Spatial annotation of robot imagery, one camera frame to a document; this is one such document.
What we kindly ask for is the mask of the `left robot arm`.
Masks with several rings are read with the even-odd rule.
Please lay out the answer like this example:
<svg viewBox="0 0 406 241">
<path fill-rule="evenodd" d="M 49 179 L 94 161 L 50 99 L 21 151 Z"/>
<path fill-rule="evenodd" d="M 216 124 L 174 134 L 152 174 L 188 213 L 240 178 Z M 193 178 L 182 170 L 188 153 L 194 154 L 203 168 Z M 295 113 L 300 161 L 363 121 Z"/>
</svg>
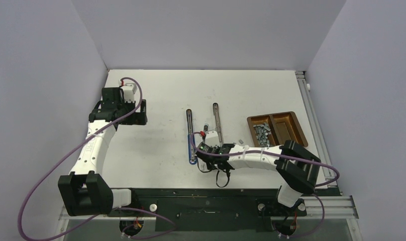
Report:
<svg viewBox="0 0 406 241">
<path fill-rule="evenodd" d="M 88 117 L 89 141 L 81 148 L 68 175 L 60 176 L 58 188 L 70 216 L 110 214 L 120 208 L 127 216 L 138 213 L 140 202 L 130 188 L 112 189 L 102 177 L 110 142 L 119 125 L 144 126 L 147 123 L 146 101 L 135 101 L 136 84 L 101 90 Z"/>
</svg>

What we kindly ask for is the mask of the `brown plastic divided tray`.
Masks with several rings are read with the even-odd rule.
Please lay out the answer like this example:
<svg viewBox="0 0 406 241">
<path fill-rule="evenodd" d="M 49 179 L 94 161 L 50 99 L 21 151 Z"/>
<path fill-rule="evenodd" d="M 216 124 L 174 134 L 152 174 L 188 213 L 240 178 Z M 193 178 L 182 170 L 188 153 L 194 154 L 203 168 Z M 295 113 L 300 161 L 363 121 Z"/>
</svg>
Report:
<svg viewBox="0 0 406 241">
<path fill-rule="evenodd" d="M 267 122 L 272 130 L 270 140 L 274 141 L 274 146 L 283 145 L 288 140 L 295 141 L 304 147 L 308 146 L 308 141 L 293 111 L 250 116 L 247 122 L 256 147 L 262 146 L 257 144 L 253 125 L 264 122 Z"/>
</svg>

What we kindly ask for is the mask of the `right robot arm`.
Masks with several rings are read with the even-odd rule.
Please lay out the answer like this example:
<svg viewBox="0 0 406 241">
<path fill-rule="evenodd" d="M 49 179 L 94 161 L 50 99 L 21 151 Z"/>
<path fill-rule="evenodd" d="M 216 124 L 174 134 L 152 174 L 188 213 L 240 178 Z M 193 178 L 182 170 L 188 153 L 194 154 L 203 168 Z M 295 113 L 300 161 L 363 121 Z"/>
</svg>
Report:
<svg viewBox="0 0 406 241">
<path fill-rule="evenodd" d="M 292 140 L 273 147 L 236 144 L 218 147 L 200 143 L 195 154 L 208 168 L 225 173 L 242 168 L 277 172 L 283 178 L 283 184 L 276 195 L 274 208 L 281 215 L 292 211 L 302 195 L 314 193 L 321 163 L 316 155 Z"/>
</svg>

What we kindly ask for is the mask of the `blue stapler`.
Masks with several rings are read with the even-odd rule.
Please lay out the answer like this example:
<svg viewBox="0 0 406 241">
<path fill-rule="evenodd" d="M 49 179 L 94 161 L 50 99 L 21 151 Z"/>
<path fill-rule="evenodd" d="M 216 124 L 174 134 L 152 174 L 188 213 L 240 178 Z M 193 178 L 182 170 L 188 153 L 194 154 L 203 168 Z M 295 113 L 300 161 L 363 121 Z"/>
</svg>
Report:
<svg viewBox="0 0 406 241">
<path fill-rule="evenodd" d="M 191 144 L 191 141 L 193 141 L 193 124 L 192 124 L 192 111 L 191 109 L 186 110 L 186 121 L 187 121 L 187 139 L 188 139 L 188 157 L 189 157 L 189 163 L 191 165 L 197 164 L 197 157 L 195 156 L 194 153 L 194 148 L 193 145 Z"/>
</svg>

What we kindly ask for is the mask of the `silver black stapler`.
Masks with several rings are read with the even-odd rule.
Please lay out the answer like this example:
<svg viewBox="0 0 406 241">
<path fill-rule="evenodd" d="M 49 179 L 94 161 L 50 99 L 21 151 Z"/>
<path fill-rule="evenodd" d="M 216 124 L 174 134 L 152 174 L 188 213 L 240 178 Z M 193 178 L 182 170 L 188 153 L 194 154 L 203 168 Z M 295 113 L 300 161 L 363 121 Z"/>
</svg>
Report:
<svg viewBox="0 0 406 241">
<path fill-rule="evenodd" d="M 221 128 L 221 121 L 220 121 L 220 115 L 219 115 L 219 105 L 218 103 L 213 103 L 213 113 L 215 117 L 215 123 L 216 123 L 216 131 L 219 137 L 219 143 L 220 146 L 223 145 L 224 140 L 223 140 L 223 134 L 222 134 L 222 128 Z"/>
</svg>

